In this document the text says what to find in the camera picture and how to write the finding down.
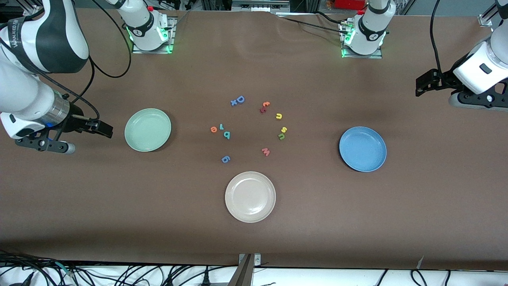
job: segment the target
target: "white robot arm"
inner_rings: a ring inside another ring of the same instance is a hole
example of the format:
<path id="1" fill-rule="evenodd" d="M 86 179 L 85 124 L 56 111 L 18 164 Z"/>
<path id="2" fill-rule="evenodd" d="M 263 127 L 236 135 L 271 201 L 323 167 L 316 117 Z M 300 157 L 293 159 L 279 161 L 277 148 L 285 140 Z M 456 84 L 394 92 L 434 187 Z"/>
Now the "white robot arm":
<path id="1" fill-rule="evenodd" d="M 58 141 L 62 132 L 111 138 L 112 127 L 83 117 L 66 95 L 39 80 L 37 74 L 76 73 L 88 60 L 72 0 L 43 0 L 43 5 L 37 20 L 22 17 L 0 25 L 0 119 L 17 145 L 69 154 L 74 146 Z M 53 139 L 50 130 L 57 131 Z"/>
<path id="2" fill-rule="evenodd" d="M 386 28 L 395 15 L 393 0 L 370 0 L 367 11 L 348 21 L 355 27 L 344 44 L 360 55 L 374 53 L 383 44 Z"/>
<path id="3" fill-rule="evenodd" d="M 146 7 L 142 0 L 106 0 L 122 16 L 134 44 L 141 50 L 151 51 L 169 40 L 168 17 L 152 7 Z"/>
<path id="4" fill-rule="evenodd" d="M 508 18 L 508 0 L 496 0 L 499 15 Z M 508 24 L 502 23 L 485 40 L 441 73 L 431 69 L 416 80 L 416 96 L 427 91 L 455 89 L 453 106 L 508 111 Z"/>

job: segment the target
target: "red object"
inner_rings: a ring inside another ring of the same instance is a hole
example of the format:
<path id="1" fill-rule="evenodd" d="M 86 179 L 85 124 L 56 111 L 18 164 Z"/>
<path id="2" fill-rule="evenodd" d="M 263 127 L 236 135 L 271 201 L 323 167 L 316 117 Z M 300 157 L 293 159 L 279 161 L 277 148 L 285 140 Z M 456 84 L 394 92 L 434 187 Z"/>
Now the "red object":
<path id="1" fill-rule="evenodd" d="M 363 10 L 365 0 L 335 0 L 335 8 L 348 10 Z"/>

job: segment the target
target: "white plate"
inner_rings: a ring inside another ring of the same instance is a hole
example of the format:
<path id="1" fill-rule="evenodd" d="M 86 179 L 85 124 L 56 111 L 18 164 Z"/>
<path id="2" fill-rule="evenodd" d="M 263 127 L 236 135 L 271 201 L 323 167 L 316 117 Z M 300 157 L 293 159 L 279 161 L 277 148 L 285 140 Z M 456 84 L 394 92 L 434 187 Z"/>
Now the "white plate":
<path id="1" fill-rule="evenodd" d="M 228 211 L 236 219 L 258 222 L 265 219 L 275 206 L 275 187 L 262 173 L 248 171 L 229 182 L 225 199 Z"/>

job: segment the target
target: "green led light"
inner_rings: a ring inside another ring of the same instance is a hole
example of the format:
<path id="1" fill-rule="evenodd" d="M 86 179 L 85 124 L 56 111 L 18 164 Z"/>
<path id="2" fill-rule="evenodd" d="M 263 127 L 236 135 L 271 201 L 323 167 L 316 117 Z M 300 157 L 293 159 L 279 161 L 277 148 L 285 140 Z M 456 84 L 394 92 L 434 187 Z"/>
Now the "green led light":
<path id="1" fill-rule="evenodd" d="M 157 29 L 157 32 L 159 33 L 159 36 L 161 37 L 161 40 L 162 40 L 162 41 L 166 41 L 166 39 L 167 39 L 167 37 L 168 37 L 168 34 L 166 34 L 166 33 L 164 33 L 164 34 L 163 34 L 163 33 L 162 33 L 162 32 L 164 32 L 164 30 L 163 30 L 163 29 Z"/>
<path id="2" fill-rule="evenodd" d="M 129 31 L 129 29 L 127 29 L 127 33 L 129 34 L 129 39 L 131 40 L 131 42 L 134 42 L 134 40 L 132 39 L 131 31 Z"/>
<path id="3" fill-rule="evenodd" d="M 174 46 L 173 44 L 167 45 L 166 46 L 166 52 L 173 53 L 173 46 Z"/>

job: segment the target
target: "blue plate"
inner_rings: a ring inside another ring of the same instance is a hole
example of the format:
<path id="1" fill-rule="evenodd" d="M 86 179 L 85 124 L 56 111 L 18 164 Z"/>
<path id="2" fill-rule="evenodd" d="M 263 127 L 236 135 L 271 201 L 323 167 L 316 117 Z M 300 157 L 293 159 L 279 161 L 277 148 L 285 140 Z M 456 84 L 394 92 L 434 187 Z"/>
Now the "blue plate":
<path id="1" fill-rule="evenodd" d="M 383 138 L 367 127 L 353 127 L 344 132 L 339 142 L 339 153 L 349 167 L 360 172 L 372 172 L 386 160 Z"/>

